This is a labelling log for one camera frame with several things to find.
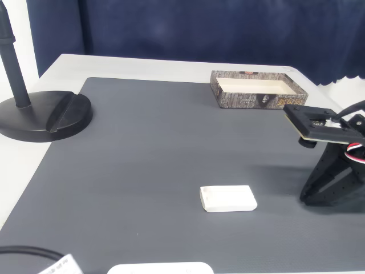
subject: black microphone stand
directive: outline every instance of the black microphone stand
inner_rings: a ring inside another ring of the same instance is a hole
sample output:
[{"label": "black microphone stand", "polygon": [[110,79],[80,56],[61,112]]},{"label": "black microphone stand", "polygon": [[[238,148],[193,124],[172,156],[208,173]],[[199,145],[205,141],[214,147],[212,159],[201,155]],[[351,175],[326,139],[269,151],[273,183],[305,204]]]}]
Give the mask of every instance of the black microphone stand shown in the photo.
[{"label": "black microphone stand", "polygon": [[90,100],[71,91],[28,94],[14,42],[9,15],[0,0],[0,55],[14,95],[0,103],[0,133],[26,142],[51,142],[85,129],[92,119]]}]

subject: dark blue curtain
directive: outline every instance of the dark blue curtain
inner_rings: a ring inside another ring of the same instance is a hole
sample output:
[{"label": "dark blue curtain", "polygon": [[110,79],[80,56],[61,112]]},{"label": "dark blue curtain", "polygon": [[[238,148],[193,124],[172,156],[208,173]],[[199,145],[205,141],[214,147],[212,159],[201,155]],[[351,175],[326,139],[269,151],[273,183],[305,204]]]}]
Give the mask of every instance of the dark blue curtain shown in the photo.
[{"label": "dark blue curtain", "polygon": [[365,78],[364,0],[28,0],[40,74],[62,53]]}]

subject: gray desk mat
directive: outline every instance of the gray desk mat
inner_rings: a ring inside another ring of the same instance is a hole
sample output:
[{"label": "gray desk mat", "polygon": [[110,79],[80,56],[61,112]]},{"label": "gray desk mat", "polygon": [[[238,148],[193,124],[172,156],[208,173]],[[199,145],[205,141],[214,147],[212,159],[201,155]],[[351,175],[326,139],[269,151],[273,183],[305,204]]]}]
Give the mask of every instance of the gray desk mat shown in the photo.
[{"label": "gray desk mat", "polygon": [[[53,142],[0,244],[71,253],[92,274],[173,261],[215,273],[365,270],[363,207],[298,201],[325,144],[301,147],[283,111],[220,109],[203,83],[90,78],[82,94],[94,119]],[[203,210],[201,186],[237,184],[251,186],[256,210]],[[0,273],[50,263],[3,255]]]}]

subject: white block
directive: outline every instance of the white block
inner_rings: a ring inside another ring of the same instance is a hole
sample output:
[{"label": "white block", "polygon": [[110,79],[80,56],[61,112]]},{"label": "white block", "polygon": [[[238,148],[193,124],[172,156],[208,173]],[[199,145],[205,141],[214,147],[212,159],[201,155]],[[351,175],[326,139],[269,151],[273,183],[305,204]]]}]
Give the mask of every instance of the white block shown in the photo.
[{"label": "white block", "polygon": [[108,274],[214,274],[205,263],[119,264]]},{"label": "white block", "polygon": [[201,187],[200,200],[208,212],[251,211],[257,208],[249,186]]}]

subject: red and white wire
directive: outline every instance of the red and white wire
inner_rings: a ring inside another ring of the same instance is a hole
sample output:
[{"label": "red and white wire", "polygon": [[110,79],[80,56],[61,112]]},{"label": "red and white wire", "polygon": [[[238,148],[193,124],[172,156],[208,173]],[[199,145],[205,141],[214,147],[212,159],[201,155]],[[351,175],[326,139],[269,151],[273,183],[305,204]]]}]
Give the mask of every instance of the red and white wire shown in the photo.
[{"label": "red and white wire", "polygon": [[357,158],[355,156],[352,156],[350,155],[348,152],[350,150],[354,150],[356,148],[359,148],[359,147],[362,147],[363,145],[360,144],[360,143],[352,143],[352,144],[349,144],[347,149],[346,149],[346,152],[344,153],[346,157],[348,157],[350,160],[353,160],[355,162],[358,162],[358,163],[362,163],[362,164],[365,164],[365,159],[361,159],[361,158]]}]

